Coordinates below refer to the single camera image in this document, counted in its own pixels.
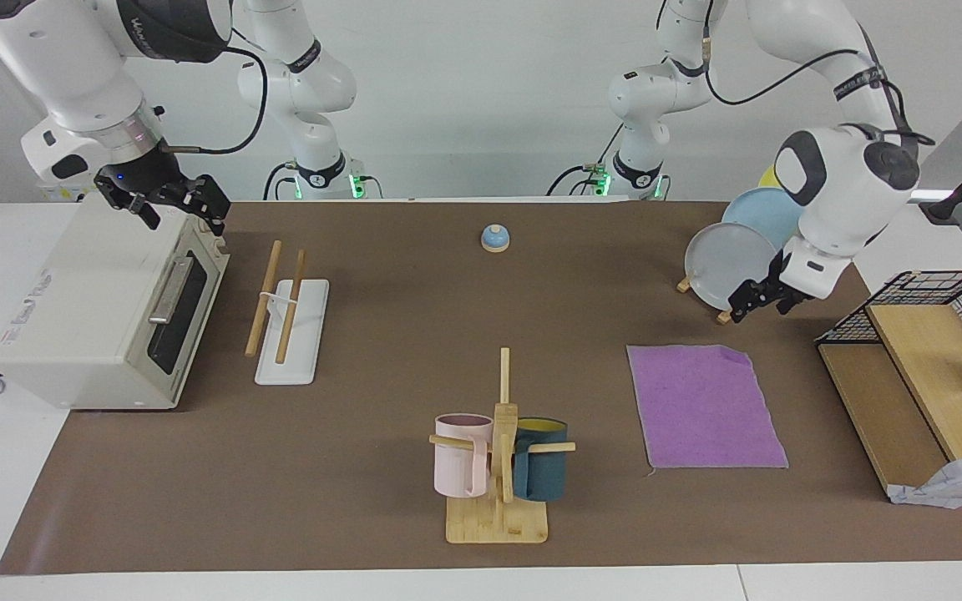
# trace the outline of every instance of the brown table mat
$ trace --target brown table mat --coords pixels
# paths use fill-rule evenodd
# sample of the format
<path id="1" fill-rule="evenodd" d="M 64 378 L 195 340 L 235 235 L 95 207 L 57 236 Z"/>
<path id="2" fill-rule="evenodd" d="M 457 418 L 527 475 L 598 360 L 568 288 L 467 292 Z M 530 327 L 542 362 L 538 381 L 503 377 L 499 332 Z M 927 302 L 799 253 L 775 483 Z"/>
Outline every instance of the brown table mat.
<path id="1" fill-rule="evenodd" d="M 813 338 L 865 300 L 740 325 L 676 293 L 721 205 L 237 205 L 233 258 L 180 407 L 69 416 L 0 574 L 962 559 L 962 509 L 886 501 Z M 511 231 L 490 255 L 489 222 Z M 310 386 L 244 358 L 271 241 L 332 283 Z M 291 277 L 283 265 L 282 277 Z M 789 469 L 645 477 L 626 345 L 752 358 Z M 580 449 L 542 545 L 451 545 L 432 488 L 436 415 L 489 413 L 512 347 L 523 415 Z"/>

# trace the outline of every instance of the pink mug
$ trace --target pink mug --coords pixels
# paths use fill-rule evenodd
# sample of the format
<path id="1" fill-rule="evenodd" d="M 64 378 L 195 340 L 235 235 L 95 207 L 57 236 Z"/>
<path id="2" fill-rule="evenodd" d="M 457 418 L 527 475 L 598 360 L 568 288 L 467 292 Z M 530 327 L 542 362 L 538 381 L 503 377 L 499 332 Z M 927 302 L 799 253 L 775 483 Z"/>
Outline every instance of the pink mug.
<path id="1" fill-rule="evenodd" d="M 473 413 L 449 413 L 436 418 L 439 437 L 473 441 L 473 450 L 435 445 L 433 487 L 455 498 L 481 496 L 489 490 L 489 444 L 492 418 Z"/>

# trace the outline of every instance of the purple cloth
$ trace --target purple cloth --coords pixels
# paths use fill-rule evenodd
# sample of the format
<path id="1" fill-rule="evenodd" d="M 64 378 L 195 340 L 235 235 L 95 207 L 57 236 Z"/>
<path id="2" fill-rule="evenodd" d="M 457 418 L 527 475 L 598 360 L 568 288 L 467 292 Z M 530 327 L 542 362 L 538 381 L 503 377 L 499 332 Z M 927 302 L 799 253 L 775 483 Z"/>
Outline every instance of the purple cloth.
<path id="1" fill-rule="evenodd" d="M 627 346 L 652 467 L 789 467 L 748 355 Z"/>

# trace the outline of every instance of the blue mug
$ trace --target blue mug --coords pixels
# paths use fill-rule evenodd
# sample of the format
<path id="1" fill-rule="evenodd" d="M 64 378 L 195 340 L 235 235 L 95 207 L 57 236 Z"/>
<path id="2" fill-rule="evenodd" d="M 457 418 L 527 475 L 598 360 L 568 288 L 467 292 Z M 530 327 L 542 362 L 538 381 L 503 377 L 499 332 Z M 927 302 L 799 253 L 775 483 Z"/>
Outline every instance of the blue mug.
<path id="1" fill-rule="evenodd" d="M 529 452 L 530 445 L 566 442 L 566 422 L 548 417 L 519 419 L 514 437 L 514 495 L 526 501 L 556 501 L 566 484 L 566 453 Z"/>

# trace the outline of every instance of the white table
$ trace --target white table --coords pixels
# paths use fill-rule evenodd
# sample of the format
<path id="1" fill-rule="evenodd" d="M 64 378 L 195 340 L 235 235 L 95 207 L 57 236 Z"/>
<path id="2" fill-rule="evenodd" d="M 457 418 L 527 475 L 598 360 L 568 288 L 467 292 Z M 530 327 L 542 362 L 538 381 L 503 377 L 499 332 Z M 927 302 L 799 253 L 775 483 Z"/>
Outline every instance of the white table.
<path id="1" fill-rule="evenodd" d="M 75 205 L 0 205 L 0 331 L 75 209 Z M 909 206 L 869 250 L 858 256 L 856 266 L 870 290 L 877 290 L 901 270 L 962 269 L 962 234 L 956 228 L 932 227 L 919 210 Z M 8 387 L 0 395 L 0 556 L 66 415 L 19 387 Z M 715 601 L 889 601 L 915 591 L 916 598 L 948 601 L 962 598 L 962 562 L 0 578 L 0 598 L 11 600 L 419 598 L 443 593 L 461 601 L 491 601 L 494 594 L 531 591 L 538 597 L 544 593 L 545 597 L 565 600 Z"/>

